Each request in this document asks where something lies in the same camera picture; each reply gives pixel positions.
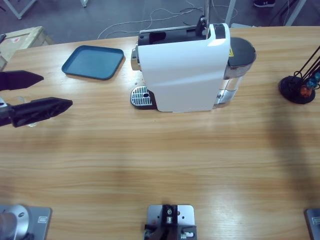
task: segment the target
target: drip tray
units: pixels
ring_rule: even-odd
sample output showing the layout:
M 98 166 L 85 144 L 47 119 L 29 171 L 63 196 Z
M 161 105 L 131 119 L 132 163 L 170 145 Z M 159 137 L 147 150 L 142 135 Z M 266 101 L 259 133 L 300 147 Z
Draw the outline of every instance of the drip tray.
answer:
M 131 104 L 138 109 L 157 109 L 154 94 L 146 86 L 138 86 L 131 92 Z

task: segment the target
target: white cable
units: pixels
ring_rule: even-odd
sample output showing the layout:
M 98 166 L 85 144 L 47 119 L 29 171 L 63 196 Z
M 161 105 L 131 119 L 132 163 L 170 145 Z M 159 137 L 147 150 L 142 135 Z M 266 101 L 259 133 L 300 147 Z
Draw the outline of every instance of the white cable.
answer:
M 193 8 L 195 7 L 195 5 L 193 5 L 193 4 L 192 4 L 191 2 L 189 2 L 188 0 L 186 0 L 186 2 L 187 2 L 188 4 L 190 4 L 190 5 L 192 5 Z M 167 18 L 162 18 L 162 19 L 152 19 L 152 14 L 153 14 L 154 12 L 156 12 L 156 11 L 159 11 L 159 10 L 167 11 L 168 13 L 171 13 L 171 14 L 173 14 L 173 15 L 175 15 L 175 16 L 171 16 L 171 17 L 167 17 Z M 186 11 L 186 12 L 174 13 L 174 12 L 171 12 L 171 11 L 169 11 L 169 10 L 167 10 L 167 9 L 164 9 L 164 8 L 158 8 L 158 9 L 156 9 L 156 10 L 153 10 L 153 11 L 150 13 L 150 19 L 148 19 L 148 20 L 142 20 L 142 21 L 127 21 L 127 22 L 121 22 L 121 23 L 117 23 L 117 24 L 113 24 L 113 25 L 111 25 L 111 26 L 108 26 L 106 29 L 104 29 L 102 32 L 100 32 L 97 40 L 101 37 L 101 35 L 102 35 L 105 31 L 107 31 L 108 29 L 110 29 L 110 28 L 112 28 L 112 27 L 115 27 L 115 26 L 119 26 L 119 25 L 123 25 L 123 24 L 137 24 L 137 23 L 151 22 L 150 25 L 149 25 L 147 28 L 144 29 L 144 30 L 147 30 L 148 28 L 151 27 L 151 25 L 152 25 L 152 23 L 153 23 L 154 21 L 163 21 L 163 20 L 173 19 L 173 18 L 179 17 L 179 16 L 181 16 L 181 15 L 191 13 L 191 12 L 193 12 L 194 10 L 196 10 L 196 9 L 192 9 L 192 10 Z M 115 31 L 115 32 L 111 32 L 111 33 L 109 33 L 108 35 L 106 35 L 105 38 L 107 38 L 109 35 L 111 35 L 111 34 L 113 34 L 113 33 L 119 33 L 119 32 L 121 32 L 121 33 L 139 33 L 139 31 L 131 31 L 131 32 L 129 32 L 129 31 Z
M 288 0 L 288 12 L 286 13 L 286 16 L 284 18 L 284 23 L 283 23 L 283 26 L 286 25 L 286 20 L 287 20 L 287 17 L 289 15 L 289 9 L 290 9 L 290 3 L 289 3 L 289 0 Z
M 226 19 L 225 18 L 222 18 L 219 16 L 217 10 L 216 10 L 216 7 L 224 7 L 224 8 L 229 8 L 228 6 L 224 6 L 224 5 L 217 5 L 215 6 L 214 4 L 214 0 L 211 0 L 212 2 L 212 6 L 213 6 L 213 10 L 215 11 L 215 14 L 217 15 L 218 18 L 220 18 L 221 20 L 225 21 Z M 231 19 L 234 19 L 237 15 L 238 15 L 238 10 L 236 8 L 233 9 L 235 11 L 235 15 L 233 17 L 231 17 Z

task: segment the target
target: metal base plate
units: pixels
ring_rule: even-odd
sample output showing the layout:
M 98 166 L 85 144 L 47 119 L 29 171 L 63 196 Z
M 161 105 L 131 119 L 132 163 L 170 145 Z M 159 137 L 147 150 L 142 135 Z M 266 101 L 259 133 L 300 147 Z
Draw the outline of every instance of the metal base plate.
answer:
M 195 226 L 195 211 L 191 205 L 178 205 L 178 225 Z M 147 225 L 160 226 L 162 205 L 150 205 L 147 212 Z
M 0 204 L 0 213 L 11 206 Z M 52 214 L 51 208 L 34 206 L 27 206 L 26 208 L 30 218 L 28 233 L 34 235 L 33 240 L 45 240 Z
M 312 240 L 320 240 L 320 208 L 304 211 L 305 220 Z

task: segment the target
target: blue tray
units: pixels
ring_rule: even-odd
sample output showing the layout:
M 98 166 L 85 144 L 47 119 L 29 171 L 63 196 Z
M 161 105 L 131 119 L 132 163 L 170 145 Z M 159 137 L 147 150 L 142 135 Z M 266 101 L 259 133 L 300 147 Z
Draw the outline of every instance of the blue tray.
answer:
M 123 58 L 121 49 L 82 45 L 74 50 L 61 70 L 65 74 L 107 80 L 115 74 Z

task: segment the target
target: warning label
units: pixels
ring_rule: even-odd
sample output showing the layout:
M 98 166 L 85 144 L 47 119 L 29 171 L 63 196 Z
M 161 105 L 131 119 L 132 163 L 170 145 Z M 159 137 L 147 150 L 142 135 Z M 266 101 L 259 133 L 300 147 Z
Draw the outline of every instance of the warning label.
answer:
M 230 47 L 230 50 L 229 50 L 229 57 L 234 57 L 234 51 L 232 51 L 232 48 Z

